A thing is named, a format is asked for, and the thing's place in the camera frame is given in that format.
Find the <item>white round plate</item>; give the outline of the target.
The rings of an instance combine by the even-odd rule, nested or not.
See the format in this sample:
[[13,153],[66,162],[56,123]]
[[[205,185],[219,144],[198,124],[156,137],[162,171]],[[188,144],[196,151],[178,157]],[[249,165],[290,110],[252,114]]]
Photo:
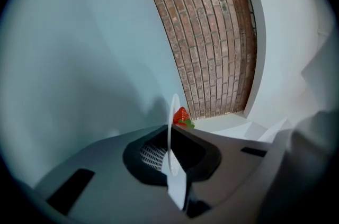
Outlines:
[[172,141],[172,124],[174,114],[181,107],[180,99],[177,94],[174,94],[171,100],[168,124],[167,124],[167,152],[165,153],[161,172],[166,175],[167,180],[167,193],[175,203],[175,205],[183,212],[187,211],[188,207],[188,184],[186,172],[182,168],[178,159],[176,158],[172,147],[174,142]]

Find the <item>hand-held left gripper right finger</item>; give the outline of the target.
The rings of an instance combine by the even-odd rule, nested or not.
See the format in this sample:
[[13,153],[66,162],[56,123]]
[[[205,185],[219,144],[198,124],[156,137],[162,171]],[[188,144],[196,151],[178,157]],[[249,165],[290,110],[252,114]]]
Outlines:
[[253,174],[271,147],[268,142],[237,139],[172,126],[172,151],[186,172],[190,218],[230,198]]

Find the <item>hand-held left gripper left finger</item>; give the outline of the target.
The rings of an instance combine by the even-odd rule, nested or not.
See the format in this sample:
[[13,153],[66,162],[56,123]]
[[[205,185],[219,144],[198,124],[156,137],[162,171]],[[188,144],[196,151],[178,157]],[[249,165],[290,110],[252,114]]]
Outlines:
[[167,125],[144,128],[94,142],[57,165],[36,185],[49,200],[79,169],[94,173],[67,213],[83,224],[179,224],[182,212],[167,193],[167,178],[145,164],[143,144]]

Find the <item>red strawberry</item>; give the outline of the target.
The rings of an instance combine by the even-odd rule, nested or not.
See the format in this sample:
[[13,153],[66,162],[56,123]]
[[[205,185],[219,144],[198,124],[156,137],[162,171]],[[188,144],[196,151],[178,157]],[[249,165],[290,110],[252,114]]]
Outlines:
[[194,123],[192,122],[188,112],[184,107],[180,107],[178,111],[173,116],[173,124],[188,128],[195,128]]

